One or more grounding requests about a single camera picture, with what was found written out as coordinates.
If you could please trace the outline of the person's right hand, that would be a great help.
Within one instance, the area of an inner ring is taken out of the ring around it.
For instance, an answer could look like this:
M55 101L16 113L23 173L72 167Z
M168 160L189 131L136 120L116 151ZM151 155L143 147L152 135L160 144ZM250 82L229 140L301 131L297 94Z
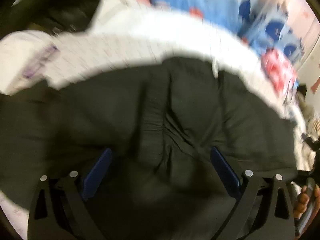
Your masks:
M300 194L297 197L297 201L294 204L293 216L295 219L300 219L302 214L307 210L307 205L309 203L310 197L306 194L307 186L303 186ZM319 186L316 185L314 188L315 206L313 208L312 215L309 221L313 221L319 211Z

